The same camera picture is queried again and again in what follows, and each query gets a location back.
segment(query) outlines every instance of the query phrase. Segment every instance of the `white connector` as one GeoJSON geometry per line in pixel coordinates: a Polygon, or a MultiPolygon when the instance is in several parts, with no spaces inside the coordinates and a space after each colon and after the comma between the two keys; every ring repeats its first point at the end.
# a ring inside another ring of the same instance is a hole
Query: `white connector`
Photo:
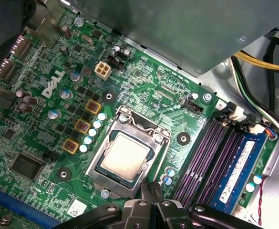
{"type": "Polygon", "coordinates": [[[265,130],[265,127],[263,127],[260,124],[256,124],[254,127],[249,129],[249,132],[251,134],[257,135],[257,134],[263,133],[264,130],[265,130]]]}
{"type": "Polygon", "coordinates": [[[98,75],[101,79],[107,80],[109,78],[110,74],[112,73],[111,67],[107,65],[106,63],[99,62],[95,68],[95,73],[98,75]]]}

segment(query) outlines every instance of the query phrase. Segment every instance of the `black wire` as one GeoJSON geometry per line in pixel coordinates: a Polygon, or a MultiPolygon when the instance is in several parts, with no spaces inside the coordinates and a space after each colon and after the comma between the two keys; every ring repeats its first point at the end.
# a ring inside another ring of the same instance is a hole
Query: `black wire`
{"type": "MultiPolygon", "coordinates": [[[[268,47],[265,56],[263,57],[263,61],[267,63],[273,63],[273,56],[276,46],[279,44],[278,38],[273,38],[268,47]]],[[[274,72],[270,69],[266,69],[267,71],[267,79],[268,79],[268,87],[269,87],[269,109],[271,111],[275,111],[275,77],[274,72]]]]}
{"type": "Polygon", "coordinates": [[[263,110],[265,110],[272,118],[274,118],[276,120],[276,122],[279,123],[279,117],[272,112],[271,110],[269,110],[265,105],[263,105],[261,102],[259,102],[254,96],[253,94],[250,92],[248,84],[246,82],[246,78],[244,75],[244,72],[242,70],[241,64],[239,62],[239,60],[237,59],[237,57],[232,56],[231,60],[233,62],[234,68],[239,76],[242,88],[244,89],[244,91],[246,92],[246,95],[251,99],[251,101],[253,101],[257,106],[261,107],[263,110]]]}

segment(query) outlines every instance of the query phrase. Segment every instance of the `label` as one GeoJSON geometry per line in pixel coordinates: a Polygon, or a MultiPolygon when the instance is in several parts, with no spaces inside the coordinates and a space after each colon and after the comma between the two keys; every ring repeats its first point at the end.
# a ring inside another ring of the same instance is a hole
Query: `label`
{"type": "Polygon", "coordinates": [[[56,70],[54,73],[59,77],[57,78],[55,76],[52,76],[52,80],[50,80],[47,83],[47,87],[42,91],[42,95],[48,99],[50,99],[50,97],[52,96],[52,91],[57,88],[57,84],[61,82],[61,79],[65,74],[65,71],[59,72],[56,70]]]}
{"type": "Polygon", "coordinates": [[[244,149],[242,150],[242,153],[238,159],[238,162],[233,170],[233,172],[231,173],[229,179],[228,179],[228,182],[227,184],[225,185],[225,188],[220,196],[220,201],[223,202],[223,203],[227,203],[229,197],[230,197],[230,194],[231,192],[233,191],[235,185],[236,185],[236,182],[242,172],[242,169],[248,159],[248,156],[250,154],[250,152],[252,151],[253,147],[255,145],[255,142],[254,141],[247,141],[245,146],[244,146],[244,149]]]}
{"type": "Polygon", "coordinates": [[[84,213],[86,207],[87,207],[86,204],[75,199],[71,207],[68,209],[67,214],[72,217],[79,216],[84,213]]]}

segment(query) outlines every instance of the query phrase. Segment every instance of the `yellow wire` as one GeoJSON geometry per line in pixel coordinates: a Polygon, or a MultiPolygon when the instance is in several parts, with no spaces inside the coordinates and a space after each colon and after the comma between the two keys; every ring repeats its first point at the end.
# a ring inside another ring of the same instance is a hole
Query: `yellow wire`
{"type": "Polygon", "coordinates": [[[266,63],[264,61],[260,61],[254,57],[248,56],[245,53],[242,52],[237,52],[235,54],[236,57],[254,65],[254,66],[258,66],[261,68],[267,68],[267,69],[272,69],[272,70],[279,70],[279,65],[276,64],[272,64],[272,63],[266,63]]]}

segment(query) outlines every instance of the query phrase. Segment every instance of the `sticker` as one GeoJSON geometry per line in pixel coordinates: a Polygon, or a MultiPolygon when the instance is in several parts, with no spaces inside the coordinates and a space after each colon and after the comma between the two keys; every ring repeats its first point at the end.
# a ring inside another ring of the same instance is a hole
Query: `sticker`
{"type": "Polygon", "coordinates": [[[68,209],[67,214],[76,217],[84,213],[86,205],[78,200],[74,200],[71,207],[68,209]]]}
{"type": "Polygon", "coordinates": [[[254,141],[247,141],[243,150],[242,150],[242,153],[238,159],[238,162],[233,170],[233,172],[231,173],[229,179],[228,179],[228,182],[227,184],[225,185],[225,188],[220,196],[220,201],[223,202],[223,203],[227,203],[229,197],[230,197],[230,194],[231,192],[233,191],[235,185],[236,185],[236,182],[238,181],[238,178],[242,172],[242,169],[248,159],[248,156],[250,154],[250,152],[252,151],[253,147],[255,145],[255,142],[254,141]]]}

